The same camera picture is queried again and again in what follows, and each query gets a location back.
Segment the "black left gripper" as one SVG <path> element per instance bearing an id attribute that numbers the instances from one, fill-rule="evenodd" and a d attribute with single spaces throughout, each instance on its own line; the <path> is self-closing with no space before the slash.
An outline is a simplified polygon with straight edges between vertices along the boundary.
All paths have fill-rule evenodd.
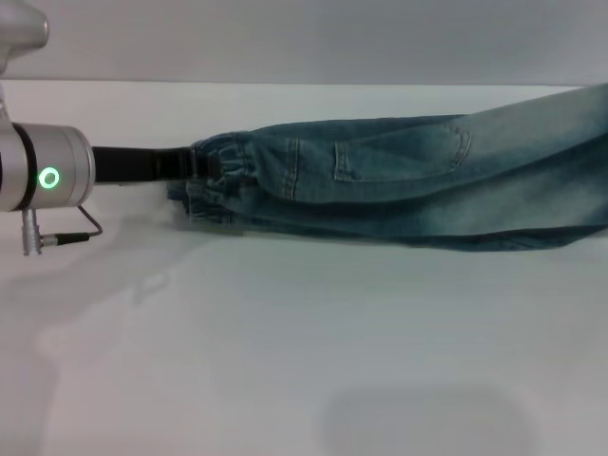
<path id="1" fill-rule="evenodd" d="M 201 147 L 164 149 L 133 147 L 92 148 L 96 183 L 155 181 L 217 181 L 219 159 Z"/>

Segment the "blue denim shorts with embroidery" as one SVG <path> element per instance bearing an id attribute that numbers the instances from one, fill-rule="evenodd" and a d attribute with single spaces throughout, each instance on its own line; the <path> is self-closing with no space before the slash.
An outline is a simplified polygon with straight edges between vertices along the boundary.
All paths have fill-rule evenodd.
<path id="1" fill-rule="evenodd" d="M 285 123 L 195 142 L 218 180 L 171 182 L 194 222 L 469 252 L 608 230 L 608 84 L 471 114 Z"/>

